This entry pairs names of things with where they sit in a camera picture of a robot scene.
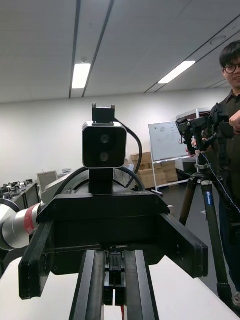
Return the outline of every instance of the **black camera housing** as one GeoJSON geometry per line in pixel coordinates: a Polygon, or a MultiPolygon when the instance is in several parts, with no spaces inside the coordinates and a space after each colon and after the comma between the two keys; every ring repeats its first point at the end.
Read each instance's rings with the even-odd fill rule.
{"type": "Polygon", "coordinates": [[[86,122],[82,128],[82,163],[88,169],[113,169],[124,165],[127,131],[118,122],[86,122]]]}

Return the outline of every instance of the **man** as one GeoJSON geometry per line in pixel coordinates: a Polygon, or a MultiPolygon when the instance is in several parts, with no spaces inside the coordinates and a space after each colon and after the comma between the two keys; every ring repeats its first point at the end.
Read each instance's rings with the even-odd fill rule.
{"type": "MultiPolygon", "coordinates": [[[[233,200],[240,208],[240,40],[230,43],[220,54],[219,62],[223,76],[232,90],[221,102],[225,105],[229,123],[234,128],[234,140],[227,142],[227,156],[232,181],[233,200]]],[[[225,203],[219,202],[220,234],[229,274],[236,287],[233,306],[240,310],[240,231],[234,244],[229,241],[228,210],[225,203]]]]}

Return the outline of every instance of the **camera on tripod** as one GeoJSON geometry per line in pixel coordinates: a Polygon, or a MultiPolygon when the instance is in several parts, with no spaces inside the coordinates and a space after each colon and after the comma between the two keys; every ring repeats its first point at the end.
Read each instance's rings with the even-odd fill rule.
{"type": "Polygon", "coordinates": [[[234,129],[229,124],[226,107],[218,103],[211,111],[210,116],[193,120],[182,118],[176,121],[176,126],[184,139],[184,143],[187,145],[189,153],[191,155],[196,154],[198,158],[198,162],[195,164],[197,172],[188,180],[179,221],[184,226],[186,225],[197,183],[200,183],[216,269],[217,292],[220,299],[231,308],[233,304],[232,291],[228,283],[224,253],[218,227],[213,197],[213,184],[220,197],[225,201],[227,207],[230,208],[228,209],[228,223],[230,233],[234,235],[236,234],[236,228],[240,227],[240,211],[238,209],[239,212],[237,212],[237,206],[232,200],[232,185],[227,156],[228,139],[234,137],[234,129]],[[206,141],[203,141],[203,132],[207,133],[208,139],[206,139],[206,141]],[[196,148],[192,145],[193,138],[195,139],[196,148]],[[218,172],[213,171],[205,154],[205,151],[209,146],[212,146],[217,151],[218,172]]]}

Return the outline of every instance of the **computer monitor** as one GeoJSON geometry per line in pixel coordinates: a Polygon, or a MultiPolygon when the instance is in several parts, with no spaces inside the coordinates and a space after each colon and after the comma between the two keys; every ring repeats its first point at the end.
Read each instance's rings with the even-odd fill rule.
{"type": "Polygon", "coordinates": [[[48,172],[38,173],[37,180],[39,182],[40,190],[43,193],[46,189],[46,186],[58,180],[57,171],[48,171],[48,172]]]}

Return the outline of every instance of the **tripod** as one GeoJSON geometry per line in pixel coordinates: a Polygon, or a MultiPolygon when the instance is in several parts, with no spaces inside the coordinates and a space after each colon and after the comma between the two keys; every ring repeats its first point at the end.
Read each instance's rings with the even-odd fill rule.
{"type": "Polygon", "coordinates": [[[213,184],[216,187],[219,194],[221,194],[221,190],[219,190],[220,188],[217,182],[217,178],[211,174],[207,161],[202,154],[202,151],[204,151],[205,149],[202,139],[202,130],[195,131],[194,136],[196,139],[196,146],[198,150],[196,151],[196,155],[198,156],[199,164],[195,165],[198,168],[198,172],[194,173],[188,180],[179,222],[182,223],[184,226],[186,225],[190,209],[193,203],[196,186],[198,181],[200,181],[216,270],[217,293],[219,298],[227,306],[231,308],[233,305],[232,291],[228,283],[227,270],[224,260],[224,252],[218,227],[218,220],[213,197],[213,184]]]}

